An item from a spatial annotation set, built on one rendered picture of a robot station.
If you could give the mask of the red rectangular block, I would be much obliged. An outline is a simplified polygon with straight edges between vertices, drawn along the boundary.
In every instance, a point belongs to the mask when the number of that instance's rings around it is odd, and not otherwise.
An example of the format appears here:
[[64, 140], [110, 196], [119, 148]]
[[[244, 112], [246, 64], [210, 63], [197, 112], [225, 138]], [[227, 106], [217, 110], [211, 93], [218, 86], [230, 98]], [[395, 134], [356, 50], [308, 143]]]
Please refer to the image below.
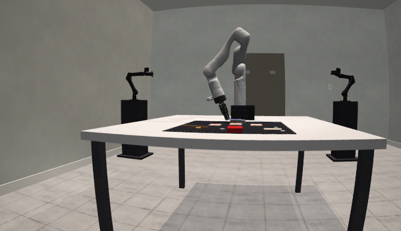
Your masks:
[[233, 127], [235, 127], [235, 126], [228, 126], [228, 133], [243, 133], [242, 126], [238, 126], [235, 128], [233, 128]]

